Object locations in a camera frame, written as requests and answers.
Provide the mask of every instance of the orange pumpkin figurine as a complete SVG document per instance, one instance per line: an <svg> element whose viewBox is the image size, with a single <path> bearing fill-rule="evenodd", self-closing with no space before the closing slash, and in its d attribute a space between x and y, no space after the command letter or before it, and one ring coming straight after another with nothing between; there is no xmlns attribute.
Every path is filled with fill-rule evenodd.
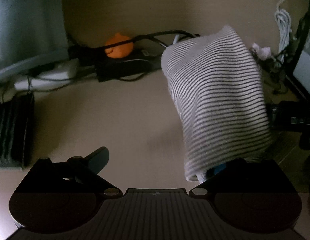
<svg viewBox="0 0 310 240"><path fill-rule="evenodd" d="M105 45L111 45L111 44L115 44L117 42L127 41L130 39L131 39L130 37L123 36L120 33L116 33L114 37L110 38L105 43ZM134 44L131 42L131 43L119 45L119 46L116 46L113 48L105 49L105 52L106 52L107 56L111 57L111 58L126 57L133 51L133 46L134 46Z"/></svg>

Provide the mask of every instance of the striped cloth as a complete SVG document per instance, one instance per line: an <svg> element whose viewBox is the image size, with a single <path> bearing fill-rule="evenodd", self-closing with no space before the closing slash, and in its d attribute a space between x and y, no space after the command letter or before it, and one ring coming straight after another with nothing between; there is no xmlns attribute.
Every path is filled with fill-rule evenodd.
<svg viewBox="0 0 310 240"><path fill-rule="evenodd" d="M260 72L231 27L169 46L162 69L183 124L188 181L269 146Z"/></svg>

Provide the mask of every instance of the black ribbed object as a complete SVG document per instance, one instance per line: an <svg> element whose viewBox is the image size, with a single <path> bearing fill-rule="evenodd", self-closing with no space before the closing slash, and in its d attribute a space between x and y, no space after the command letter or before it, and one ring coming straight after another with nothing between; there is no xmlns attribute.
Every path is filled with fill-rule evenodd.
<svg viewBox="0 0 310 240"><path fill-rule="evenodd" d="M32 93L0 104L0 168L28 165L33 124Z"/></svg>

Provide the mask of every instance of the round metal bolt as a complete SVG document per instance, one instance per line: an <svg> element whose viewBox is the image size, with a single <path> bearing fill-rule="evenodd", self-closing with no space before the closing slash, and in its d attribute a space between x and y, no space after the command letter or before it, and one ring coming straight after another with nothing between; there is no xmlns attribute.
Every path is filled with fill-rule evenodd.
<svg viewBox="0 0 310 240"><path fill-rule="evenodd" d="M104 194L106 196L116 196L119 193L119 190L117 188L107 188L106 190L104 190Z"/></svg>
<svg viewBox="0 0 310 240"><path fill-rule="evenodd" d="M192 192L194 195L197 195L197 196L204 196L207 194L207 190L202 187L197 187L193 189Z"/></svg>

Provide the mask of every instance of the orange object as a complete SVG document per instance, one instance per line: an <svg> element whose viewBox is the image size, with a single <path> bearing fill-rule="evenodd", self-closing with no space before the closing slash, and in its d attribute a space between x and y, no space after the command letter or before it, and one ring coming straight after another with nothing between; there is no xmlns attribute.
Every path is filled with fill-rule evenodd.
<svg viewBox="0 0 310 240"><path fill-rule="evenodd" d="M123 36L120 33L116 33L114 37L110 38L105 43L105 45L111 45L111 44L115 44L117 42L127 41L130 39L131 39L130 37ZM111 57L111 58L126 57L133 51L133 46L134 46L134 44L131 42L131 43L119 45L119 46L116 46L113 48L105 49L105 52L106 52L107 56Z"/></svg>

